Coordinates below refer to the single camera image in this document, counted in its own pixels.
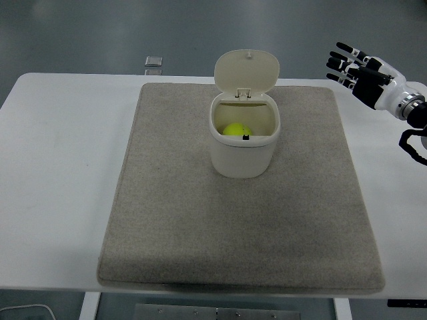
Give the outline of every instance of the lid hinge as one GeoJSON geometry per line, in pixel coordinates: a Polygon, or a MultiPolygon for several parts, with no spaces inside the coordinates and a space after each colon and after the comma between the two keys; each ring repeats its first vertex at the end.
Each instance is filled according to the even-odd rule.
{"type": "Polygon", "coordinates": [[[251,98],[251,89],[238,89],[236,98],[239,100],[248,100],[251,98]]]}

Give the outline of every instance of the white trash bin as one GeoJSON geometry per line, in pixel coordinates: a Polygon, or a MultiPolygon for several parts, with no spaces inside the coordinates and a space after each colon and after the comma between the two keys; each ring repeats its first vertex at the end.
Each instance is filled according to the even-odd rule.
{"type": "Polygon", "coordinates": [[[222,93],[211,104],[209,144],[212,164],[222,175],[252,178],[270,164],[280,116],[265,92],[276,84],[279,70],[276,57],[265,51],[230,51],[218,59],[214,77],[222,93]],[[243,123],[252,135],[223,135],[231,123],[243,123]]]}

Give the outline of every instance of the white table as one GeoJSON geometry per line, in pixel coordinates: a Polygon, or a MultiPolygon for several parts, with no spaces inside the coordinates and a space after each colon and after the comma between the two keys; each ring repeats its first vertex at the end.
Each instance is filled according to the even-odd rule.
{"type": "MultiPolygon", "coordinates": [[[[0,288],[114,290],[98,284],[97,260],[147,82],[214,80],[36,73],[18,79],[0,109],[0,288]]],[[[409,126],[333,81],[277,85],[329,87],[336,95],[386,277],[384,290],[368,297],[427,298],[427,167],[398,146],[409,126]]],[[[427,87],[412,85],[427,95],[427,87]]]]}

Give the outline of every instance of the tennis ball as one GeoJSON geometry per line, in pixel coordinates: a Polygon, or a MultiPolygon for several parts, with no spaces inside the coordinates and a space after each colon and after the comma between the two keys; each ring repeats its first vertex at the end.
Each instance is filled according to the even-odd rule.
{"type": "Polygon", "coordinates": [[[252,135],[251,129],[243,123],[230,123],[223,131],[223,135],[252,135]]]}

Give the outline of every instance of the open lid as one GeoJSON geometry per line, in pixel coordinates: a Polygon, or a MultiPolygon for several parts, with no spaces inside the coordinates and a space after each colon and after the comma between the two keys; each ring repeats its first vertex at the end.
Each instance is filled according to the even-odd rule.
{"type": "Polygon", "coordinates": [[[279,70],[279,61],[268,52],[230,51],[215,65],[215,84],[222,92],[232,95],[236,95],[238,89],[250,89],[251,95],[259,95],[274,87],[279,70]]]}

